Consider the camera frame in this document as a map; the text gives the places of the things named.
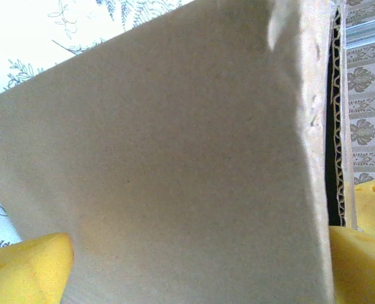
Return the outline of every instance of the patterned wallpaper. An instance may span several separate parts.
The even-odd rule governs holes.
[[[359,184],[375,178],[375,43],[349,49],[347,62],[353,169]]]
[[[348,0],[347,27],[375,20],[375,0]]]

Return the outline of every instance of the sponge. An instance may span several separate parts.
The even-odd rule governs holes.
[[[335,226],[329,231],[336,302],[375,304],[375,235]]]
[[[59,304],[73,262],[68,234],[0,249],[0,304]]]
[[[375,180],[355,186],[358,226],[375,234]]]

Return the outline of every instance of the corrugated cardboard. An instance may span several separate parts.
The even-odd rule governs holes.
[[[0,95],[0,198],[64,303],[332,303],[325,1],[197,0]]]

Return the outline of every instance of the cardboard flap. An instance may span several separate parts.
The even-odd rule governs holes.
[[[322,2],[307,82],[303,6],[271,49],[276,8],[205,0],[0,95],[0,198],[24,239],[70,233],[67,303],[330,303],[322,126],[298,118],[310,79],[324,111]]]

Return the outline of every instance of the gray stripe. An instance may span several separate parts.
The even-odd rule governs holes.
[[[358,100],[358,99],[365,99],[365,98],[374,98],[375,97],[375,91],[372,92],[364,92],[364,93],[348,93],[348,100]]]
[[[367,59],[367,60],[360,60],[360,61],[348,63],[347,67],[348,68],[357,68],[359,66],[361,67],[361,66],[365,66],[365,65],[372,65],[373,63],[375,63],[375,58],[370,58],[370,59]]]
[[[374,173],[375,172],[375,166],[353,166],[354,172],[366,172],[366,173]]]
[[[350,119],[358,119],[358,118],[371,118],[375,117],[375,111],[366,111],[360,113],[350,113]]]
[[[366,37],[375,34],[375,20],[364,22],[362,24],[354,25],[346,28],[346,43],[353,43],[355,41],[363,40]]]
[[[355,16],[354,18],[352,18],[352,16],[349,16],[347,19],[346,19],[346,22],[347,23],[351,23],[351,24],[354,24],[352,25],[353,27],[354,26],[357,26],[357,25],[360,25],[362,24],[362,22],[364,20],[367,20],[367,19],[370,19],[372,17],[375,17],[375,11],[370,11],[370,12],[365,12],[359,16]]]
[[[363,153],[363,152],[368,152],[372,153],[375,152],[375,146],[357,146],[357,147],[352,147],[352,153]]]
[[[346,42],[346,46],[348,49],[357,49],[361,48],[362,46],[367,46],[370,44],[375,44],[375,35],[370,35],[367,37],[364,37],[363,39],[355,42],[348,43]]]

